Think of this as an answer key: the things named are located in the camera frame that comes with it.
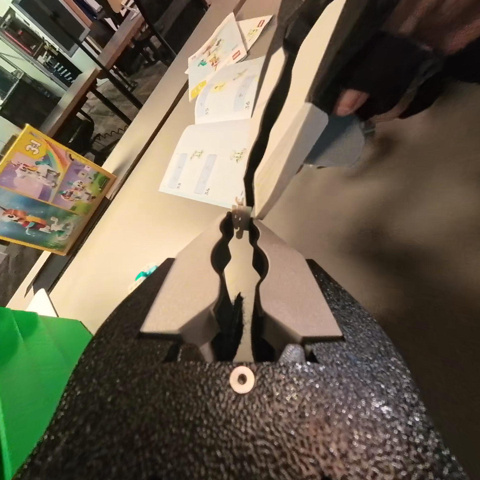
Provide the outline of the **small teal white Lego piece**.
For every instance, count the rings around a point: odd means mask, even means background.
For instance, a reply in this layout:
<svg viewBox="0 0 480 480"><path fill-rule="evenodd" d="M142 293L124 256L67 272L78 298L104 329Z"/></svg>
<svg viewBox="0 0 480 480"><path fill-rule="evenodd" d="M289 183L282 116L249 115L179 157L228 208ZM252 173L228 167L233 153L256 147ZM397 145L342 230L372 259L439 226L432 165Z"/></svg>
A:
<svg viewBox="0 0 480 480"><path fill-rule="evenodd" d="M135 280L129 285L128 294L135 291L155 270L157 270L157 263L148 263L141 268L141 271L135 276Z"/></svg>

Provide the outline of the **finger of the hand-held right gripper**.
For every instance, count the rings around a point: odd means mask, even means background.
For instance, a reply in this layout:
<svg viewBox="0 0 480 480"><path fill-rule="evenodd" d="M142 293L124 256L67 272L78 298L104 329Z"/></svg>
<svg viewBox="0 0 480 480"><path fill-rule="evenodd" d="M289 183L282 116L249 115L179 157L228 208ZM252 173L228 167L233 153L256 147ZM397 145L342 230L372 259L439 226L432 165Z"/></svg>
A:
<svg viewBox="0 0 480 480"><path fill-rule="evenodd" d="M252 117L253 146L244 176L245 204L264 219L302 166L300 119L314 67L302 26L305 1L281 1Z"/></svg>

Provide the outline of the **person's right hand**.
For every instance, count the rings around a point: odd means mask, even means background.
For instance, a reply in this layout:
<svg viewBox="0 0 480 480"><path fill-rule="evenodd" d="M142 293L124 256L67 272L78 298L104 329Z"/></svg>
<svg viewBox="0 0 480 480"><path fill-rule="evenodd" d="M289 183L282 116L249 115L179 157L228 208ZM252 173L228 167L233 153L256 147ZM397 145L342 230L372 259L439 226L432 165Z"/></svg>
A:
<svg viewBox="0 0 480 480"><path fill-rule="evenodd" d="M412 117L443 92L445 62L444 55L405 36L376 33L342 69L333 113L364 121Z"/></svg>

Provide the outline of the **white paper sheet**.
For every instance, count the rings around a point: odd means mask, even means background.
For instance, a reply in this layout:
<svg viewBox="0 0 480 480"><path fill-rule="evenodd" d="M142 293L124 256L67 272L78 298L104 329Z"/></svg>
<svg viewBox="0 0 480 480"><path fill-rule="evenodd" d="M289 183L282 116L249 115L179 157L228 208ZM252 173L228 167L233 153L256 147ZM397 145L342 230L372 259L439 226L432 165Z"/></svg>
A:
<svg viewBox="0 0 480 480"><path fill-rule="evenodd" d="M28 306L24 309L25 312L35 313L39 316L45 317L59 317L57 311L49 297L47 291L44 288L36 291L29 302Z"/></svg>

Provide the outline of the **wooden table with black legs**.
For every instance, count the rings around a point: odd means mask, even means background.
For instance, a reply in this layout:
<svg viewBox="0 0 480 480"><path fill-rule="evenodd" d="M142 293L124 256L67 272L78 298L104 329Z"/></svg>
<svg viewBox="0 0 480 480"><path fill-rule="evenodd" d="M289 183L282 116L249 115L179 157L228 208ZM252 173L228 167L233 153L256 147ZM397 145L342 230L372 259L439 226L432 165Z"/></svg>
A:
<svg viewBox="0 0 480 480"><path fill-rule="evenodd" d="M131 119L97 89L97 78L100 72L99 68L93 68L90 71L81 73L44 120L41 127L39 127L39 131L50 138L54 138L63 129L64 124L81 111L89 93L92 93L126 125L130 125L132 123Z"/></svg>
<svg viewBox="0 0 480 480"><path fill-rule="evenodd" d="M109 72L129 93L136 82L127 75L135 63L143 59L148 64L157 62L170 65L177 56L166 35L173 24L174 1L133 1L128 13L111 39L97 57L98 67Z"/></svg>

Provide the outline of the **small white leaflet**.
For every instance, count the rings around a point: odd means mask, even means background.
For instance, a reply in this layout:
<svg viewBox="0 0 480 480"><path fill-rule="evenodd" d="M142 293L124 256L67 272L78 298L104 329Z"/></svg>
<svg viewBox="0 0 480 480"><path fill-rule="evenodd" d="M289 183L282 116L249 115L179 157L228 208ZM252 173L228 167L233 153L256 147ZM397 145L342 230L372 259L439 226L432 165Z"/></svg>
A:
<svg viewBox="0 0 480 480"><path fill-rule="evenodd" d="M237 26L242 35L246 51L259 39L262 32L267 28L273 15L264 15L251 19L237 21Z"/></svg>

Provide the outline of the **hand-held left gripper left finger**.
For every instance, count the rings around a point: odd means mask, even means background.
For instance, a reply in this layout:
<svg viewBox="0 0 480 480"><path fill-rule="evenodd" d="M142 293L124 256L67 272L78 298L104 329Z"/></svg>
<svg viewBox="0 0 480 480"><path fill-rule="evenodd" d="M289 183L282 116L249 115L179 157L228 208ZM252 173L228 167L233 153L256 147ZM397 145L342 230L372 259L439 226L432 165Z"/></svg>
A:
<svg viewBox="0 0 480 480"><path fill-rule="evenodd" d="M140 332L192 344L206 361L221 361L231 317L225 267L231 260L231 212L219 216L175 257Z"/></svg>

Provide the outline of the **green box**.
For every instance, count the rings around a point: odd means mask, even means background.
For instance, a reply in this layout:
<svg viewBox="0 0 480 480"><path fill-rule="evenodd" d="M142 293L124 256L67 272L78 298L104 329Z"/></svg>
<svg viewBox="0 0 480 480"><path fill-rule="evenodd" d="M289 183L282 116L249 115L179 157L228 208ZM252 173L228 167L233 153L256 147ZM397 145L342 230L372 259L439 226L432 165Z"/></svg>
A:
<svg viewBox="0 0 480 480"><path fill-rule="evenodd" d="M1 479L39 442L91 338L81 321L1 307Z"/></svg>

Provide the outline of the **closed picture instruction booklet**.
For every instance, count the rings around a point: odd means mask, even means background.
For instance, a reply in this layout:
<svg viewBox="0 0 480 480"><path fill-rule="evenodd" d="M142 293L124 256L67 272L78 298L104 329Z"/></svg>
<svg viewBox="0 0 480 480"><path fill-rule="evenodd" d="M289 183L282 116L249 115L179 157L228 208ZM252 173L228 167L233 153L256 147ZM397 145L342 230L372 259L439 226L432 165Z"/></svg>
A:
<svg viewBox="0 0 480 480"><path fill-rule="evenodd" d="M210 38L188 58L188 95L193 102L207 82L222 68L240 62L248 48L235 14L230 13Z"/></svg>

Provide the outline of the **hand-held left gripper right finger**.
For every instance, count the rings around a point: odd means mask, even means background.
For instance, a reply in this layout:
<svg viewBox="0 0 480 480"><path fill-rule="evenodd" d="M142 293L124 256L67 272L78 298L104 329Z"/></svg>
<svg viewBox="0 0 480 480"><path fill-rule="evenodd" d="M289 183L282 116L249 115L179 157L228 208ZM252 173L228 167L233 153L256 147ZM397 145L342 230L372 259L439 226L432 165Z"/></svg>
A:
<svg viewBox="0 0 480 480"><path fill-rule="evenodd" d="M277 361L288 345L342 340L303 255L257 219L250 221L249 242L252 266L259 276L250 327L253 360Z"/></svg>

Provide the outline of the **yellow colourful lego set box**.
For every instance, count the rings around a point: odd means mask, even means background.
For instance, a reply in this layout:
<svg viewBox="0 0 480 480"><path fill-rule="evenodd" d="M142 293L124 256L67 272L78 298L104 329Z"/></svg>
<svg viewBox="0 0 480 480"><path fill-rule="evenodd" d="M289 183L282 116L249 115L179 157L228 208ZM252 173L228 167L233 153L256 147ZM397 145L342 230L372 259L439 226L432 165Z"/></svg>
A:
<svg viewBox="0 0 480 480"><path fill-rule="evenodd" d="M66 255L115 180L26 123L1 159L1 241Z"/></svg>

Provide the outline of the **person's right forearm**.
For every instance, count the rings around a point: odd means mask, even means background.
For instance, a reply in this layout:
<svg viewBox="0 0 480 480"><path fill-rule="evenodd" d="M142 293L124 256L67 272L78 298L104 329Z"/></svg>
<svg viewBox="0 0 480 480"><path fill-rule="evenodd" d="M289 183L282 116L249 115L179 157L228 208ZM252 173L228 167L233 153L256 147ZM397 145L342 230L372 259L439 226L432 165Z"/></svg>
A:
<svg viewBox="0 0 480 480"><path fill-rule="evenodd" d="M402 0L382 28L441 54L447 76L480 83L478 0Z"/></svg>

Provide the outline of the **open white instruction booklet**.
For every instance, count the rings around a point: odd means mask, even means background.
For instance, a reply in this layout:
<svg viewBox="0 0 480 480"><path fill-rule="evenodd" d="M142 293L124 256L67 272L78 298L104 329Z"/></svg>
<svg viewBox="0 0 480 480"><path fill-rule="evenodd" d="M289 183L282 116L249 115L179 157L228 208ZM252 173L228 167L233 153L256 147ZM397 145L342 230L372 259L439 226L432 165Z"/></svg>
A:
<svg viewBox="0 0 480 480"><path fill-rule="evenodd" d="M225 66L195 102L194 124L184 129L159 191L230 208L244 190L253 146L252 115L266 57Z"/></svg>

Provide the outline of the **glass display cabinet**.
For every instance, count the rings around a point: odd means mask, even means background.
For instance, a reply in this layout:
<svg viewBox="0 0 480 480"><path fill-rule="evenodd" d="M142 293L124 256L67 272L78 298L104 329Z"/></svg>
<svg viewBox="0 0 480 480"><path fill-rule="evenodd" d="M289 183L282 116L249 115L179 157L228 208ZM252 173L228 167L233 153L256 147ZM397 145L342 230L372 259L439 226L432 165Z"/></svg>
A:
<svg viewBox="0 0 480 480"><path fill-rule="evenodd" d="M1 1L1 104L21 80L60 99L86 70L24 15L14 1Z"/></svg>

